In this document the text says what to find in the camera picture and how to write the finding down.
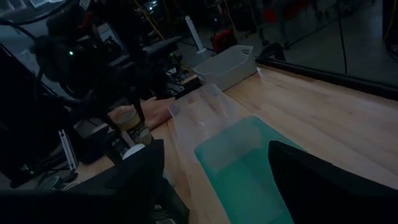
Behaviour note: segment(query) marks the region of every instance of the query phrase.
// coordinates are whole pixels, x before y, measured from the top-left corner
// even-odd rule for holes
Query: black device
[[[78,160],[84,158],[83,155],[89,148],[84,139],[73,128],[73,125],[79,120],[99,118],[109,124],[117,135],[120,135],[119,128],[110,119],[108,112],[111,109],[109,106],[123,96],[129,100],[130,104],[136,107],[141,120],[145,120],[136,89],[132,86],[130,77],[134,75],[134,70],[126,70],[125,66],[111,67],[106,63],[104,57],[97,56],[101,55],[97,53],[102,52],[103,48],[101,47],[102,43],[96,37],[88,36],[85,39],[76,41],[70,37],[35,37],[19,24],[1,19],[0,25],[19,29],[34,41],[31,51],[36,54],[40,71],[36,79],[32,76],[34,80],[32,83],[34,84],[29,88],[31,93],[26,97],[30,98],[35,106],[43,108],[43,105],[53,106],[49,113],[52,113],[58,107],[57,111],[64,110],[64,113],[52,113],[49,116],[53,126],[52,134],[55,136],[57,135],[56,130],[64,130]],[[73,92],[72,96],[75,99],[59,97],[54,92],[42,92],[41,88],[43,85],[40,80],[44,74],[49,80],[57,82],[64,89]],[[64,106],[69,106],[71,110],[67,111]],[[20,125],[19,128],[29,129],[32,127]],[[59,164],[60,161],[65,159],[62,154],[61,152],[51,156],[51,159],[37,159],[41,163],[38,167],[36,167],[36,164],[35,166],[26,163],[21,166],[18,164],[16,166],[17,169],[24,171],[24,174],[27,172],[28,175],[21,174],[17,178],[17,184],[12,183],[11,187],[17,187],[30,178],[41,174],[46,169],[51,169],[57,165],[57,163],[48,161],[55,160]]]
[[[34,75],[1,44],[0,59],[7,71],[0,81],[0,171],[14,188],[65,161],[63,155],[52,159],[49,155],[60,144],[57,130],[69,112],[52,101],[37,103]],[[36,91],[53,94],[45,85]]]
[[[268,159],[294,223],[397,223],[398,190],[278,141]]]
[[[188,223],[188,209],[170,196],[163,169],[164,144],[156,140],[120,165],[68,190],[0,190],[1,222],[154,223],[152,209],[161,203],[171,208],[168,211],[177,223]]]

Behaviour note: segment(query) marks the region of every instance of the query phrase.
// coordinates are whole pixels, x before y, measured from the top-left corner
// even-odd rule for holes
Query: wooden table
[[[398,189],[398,102],[270,68],[225,93],[242,116],[258,116],[314,156]],[[192,211],[190,223],[229,223],[202,168],[186,165],[176,149],[173,120],[152,134],[164,139],[165,170]],[[79,180],[112,165],[106,157],[80,165]]]

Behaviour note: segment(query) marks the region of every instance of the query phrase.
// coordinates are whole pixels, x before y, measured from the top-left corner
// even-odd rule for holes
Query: concrete floor
[[[317,28],[330,24],[319,32],[303,39],[285,51],[288,62],[306,67],[319,68],[332,72],[344,73],[343,51],[341,48],[340,31],[333,5],[334,0],[320,0],[319,10],[327,9],[330,18],[317,21],[311,8],[302,11],[299,15],[286,22],[287,35],[290,42],[303,37]],[[280,42],[279,29],[276,24],[265,24],[264,36],[270,42]],[[382,43],[382,1],[375,5],[370,0],[362,1],[359,9],[352,15],[342,18],[343,37],[346,46],[348,73],[376,82],[398,86],[398,63],[391,59]],[[205,47],[211,48],[211,32],[199,29],[200,38]],[[254,54],[259,55],[262,45],[256,34],[247,39],[239,39],[241,45],[254,47]],[[194,67],[206,60],[211,54],[197,55],[196,48],[180,44],[179,52],[184,56],[183,63]]]

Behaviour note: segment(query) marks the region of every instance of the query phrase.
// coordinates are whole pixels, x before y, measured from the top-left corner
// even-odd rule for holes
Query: cable
[[[136,2],[136,4],[138,5],[138,7],[140,8],[140,10],[142,11],[142,13],[144,13],[147,16],[147,19],[149,17],[150,20],[154,21],[155,24],[157,25],[157,27],[160,27],[159,24],[156,22],[156,19],[151,19],[151,14],[147,11],[147,9],[144,9],[143,7],[140,7],[140,5],[138,4],[138,2]]]
[[[250,6],[250,11],[251,11],[251,19],[253,20],[253,23],[256,26],[256,29],[258,29],[259,25],[257,24],[256,14],[254,13],[252,1],[249,1],[249,6]]]
[[[186,44],[186,45],[189,45],[189,46],[192,46],[192,47],[196,47],[196,45],[195,44],[191,44],[191,43],[188,43],[188,42],[184,42],[184,41],[181,41],[180,42],[181,44]],[[213,49],[211,49],[211,48],[208,48],[208,47],[205,47],[207,50],[209,50],[209,51],[211,51],[211,52],[215,52]]]
[[[390,30],[391,30],[392,25],[394,23],[394,16],[395,16],[396,9],[397,9],[397,2],[398,2],[397,0],[394,0],[394,7],[392,8],[392,12],[391,12],[390,24],[388,25],[388,29],[387,29],[386,35],[383,38],[384,42],[386,42],[388,36],[390,35]]]
[[[38,189],[38,188],[43,184],[43,182],[44,182],[48,177],[50,177],[51,175],[54,175],[54,174],[56,174],[57,172],[60,172],[60,171],[63,171],[63,170],[68,170],[68,169],[65,169],[65,168],[67,168],[67,167],[68,167],[68,166],[63,166],[63,167],[61,167],[61,168],[59,168],[59,169],[50,169],[50,170],[44,172],[43,176],[40,178],[40,180],[39,180],[38,183],[36,184],[35,189]]]
[[[175,0],[174,0],[174,4],[175,4],[175,6],[177,7],[177,9],[181,12],[181,14],[182,14],[183,16],[187,15],[187,14],[185,13],[185,11],[182,10],[182,9],[180,8],[180,6],[177,4],[177,2],[176,2]]]
[[[340,31],[341,49],[343,50],[343,58],[344,58],[344,74],[347,74],[347,55],[346,55],[346,47],[345,47],[344,37],[343,37],[343,28],[341,25],[340,1],[339,0],[336,0],[336,9],[337,9],[337,15],[338,15],[338,28]]]
[[[39,102],[39,97],[37,96],[37,92],[39,91],[39,85],[43,78],[44,67],[45,67],[45,65],[40,67],[39,73],[37,74],[36,81],[35,81],[35,84],[33,87],[33,99],[34,99],[34,102],[36,102],[36,103]]]
[[[393,50],[392,47],[387,44],[386,44],[386,50],[390,58],[393,59],[395,62],[398,62],[398,52]]]
[[[172,89],[172,88],[168,88],[167,90],[172,90],[175,94],[175,96],[177,96],[179,94],[179,92],[177,92],[176,90]]]
[[[92,125],[94,125],[94,126],[96,126],[96,127],[98,127],[98,125],[97,124],[95,124],[91,119],[88,119],[87,120],[89,123],[91,123]]]
[[[238,39],[238,36],[236,35],[235,24],[234,24],[234,21],[233,21],[232,18],[231,18],[231,14],[229,13],[229,8],[228,8],[228,5],[227,5],[227,3],[226,3],[226,0],[224,0],[224,3],[225,3],[225,8],[226,8],[227,13],[228,13],[228,17],[229,17],[229,19],[230,19],[230,21],[231,21],[231,23],[232,23],[232,27],[233,27],[233,29],[234,29],[235,38]]]
[[[26,36],[30,37],[34,42],[37,40],[37,38],[32,33],[30,33],[28,30],[25,30],[24,28],[22,28],[21,25],[18,25],[16,23],[13,23],[13,22],[5,20],[5,19],[0,19],[0,25],[11,26],[11,27],[23,32]]]
[[[169,13],[169,10],[167,9],[166,0],[163,0],[163,5],[164,5],[164,8],[166,9],[167,21],[170,22],[170,13]]]
[[[159,32],[159,30],[156,29],[155,25],[152,23],[151,19],[149,18],[149,16],[146,14],[145,10],[138,4],[137,0],[134,1],[136,3],[136,5],[138,6],[138,8],[142,11],[142,13],[144,13],[144,16],[147,18],[148,22],[151,24],[151,26],[154,28],[154,30],[156,31],[157,35],[159,35],[159,37],[161,39],[164,40],[163,35]]]
[[[41,20],[43,20],[43,19],[46,19],[46,18],[48,18],[48,17],[50,17],[50,16],[53,16],[53,15],[55,15],[56,13],[62,11],[62,9],[64,9],[65,7],[67,7],[71,2],[75,2],[75,0],[66,0],[61,6],[59,6],[58,8],[52,10],[51,12],[49,12],[49,13],[47,13],[47,14],[44,14],[44,15],[42,15],[42,16],[39,16],[39,17],[37,17],[37,18],[35,18],[35,19],[31,19],[31,20],[29,20],[29,21],[16,22],[15,24],[16,24],[17,26],[23,26],[23,25],[28,25],[28,24],[32,24],[32,23],[35,23],[35,22],[39,22],[39,21],[41,21]]]

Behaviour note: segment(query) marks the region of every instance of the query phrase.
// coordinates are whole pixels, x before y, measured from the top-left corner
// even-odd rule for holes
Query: green cloth
[[[195,149],[232,224],[293,223],[269,165],[268,146],[272,140],[301,149],[253,116]]]

